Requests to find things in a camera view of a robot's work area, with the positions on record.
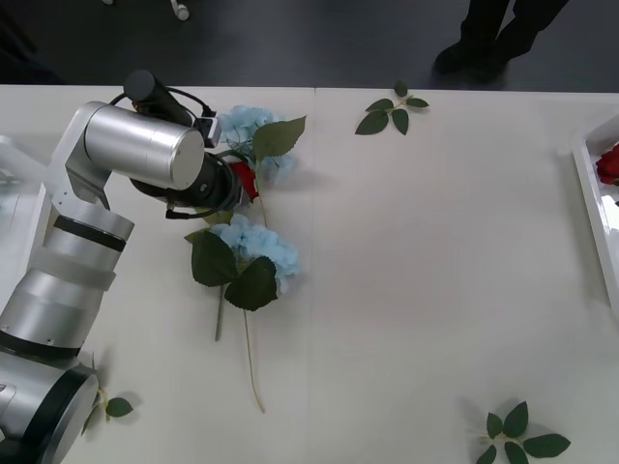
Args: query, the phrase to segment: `black pants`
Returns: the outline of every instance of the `black pants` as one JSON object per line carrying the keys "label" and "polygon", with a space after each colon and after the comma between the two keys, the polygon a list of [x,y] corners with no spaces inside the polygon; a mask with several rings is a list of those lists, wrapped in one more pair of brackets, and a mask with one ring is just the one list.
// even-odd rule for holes
{"label": "black pants", "polygon": [[550,25],[568,0],[516,0],[516,17],[499,34],[509,3],[510,0],[471,0],[461,26],[462,40],[476,46],[492,46],[499,57],[511,60],[531,49],[538,33]]}

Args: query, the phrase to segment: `gray floor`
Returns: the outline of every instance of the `gray floor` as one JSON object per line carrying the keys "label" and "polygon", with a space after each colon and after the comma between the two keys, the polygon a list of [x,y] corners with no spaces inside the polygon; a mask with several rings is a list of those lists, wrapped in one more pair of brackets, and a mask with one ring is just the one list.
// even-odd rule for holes
{"label": "gray floor", "polygon": [[184,1],[187,22],[168,0],[3,0],[70,84],[121,84],[146,68],[168,85],[619,91],[617,0],[572,0],[485,86],[431,72],[468,0]]}

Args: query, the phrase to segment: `white tray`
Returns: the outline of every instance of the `white tray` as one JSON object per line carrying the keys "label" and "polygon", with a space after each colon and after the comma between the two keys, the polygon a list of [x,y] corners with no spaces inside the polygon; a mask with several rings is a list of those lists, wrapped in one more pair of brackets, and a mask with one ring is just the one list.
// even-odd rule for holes
{"label": "white tray", "polygon": [[600,115],[575,134],[573,148],[591,228],[613,311],[619,317],[619,188],[602,184],[596,161],[619,142],[619,108]]}

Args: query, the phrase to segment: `red flower in tray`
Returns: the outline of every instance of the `red flower in tray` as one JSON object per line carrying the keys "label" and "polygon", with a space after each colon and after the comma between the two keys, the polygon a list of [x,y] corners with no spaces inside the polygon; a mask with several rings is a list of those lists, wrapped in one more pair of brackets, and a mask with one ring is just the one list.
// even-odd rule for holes
{"label": "red flower in tray", "polygon": [[619,145],[608,153],[602,155],[602,159],[596,162],[598,176],[603,184],[614,185],[615,179],[619,179]]}

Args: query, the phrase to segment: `black shoe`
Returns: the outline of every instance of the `black shoe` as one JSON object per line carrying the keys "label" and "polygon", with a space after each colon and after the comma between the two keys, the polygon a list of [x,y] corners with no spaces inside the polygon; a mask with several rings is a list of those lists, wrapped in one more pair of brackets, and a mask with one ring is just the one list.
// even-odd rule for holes
{"label": "black shoe", "polygon": [[460,41],[441,51],[434,68],[441,74],[455,73],[483,58],[488,47]]}
{"label": "black shoe", "polygon": [[471,75],[483,83],[497,79],[507,69],[510,60],[490,53],[471,68]]}

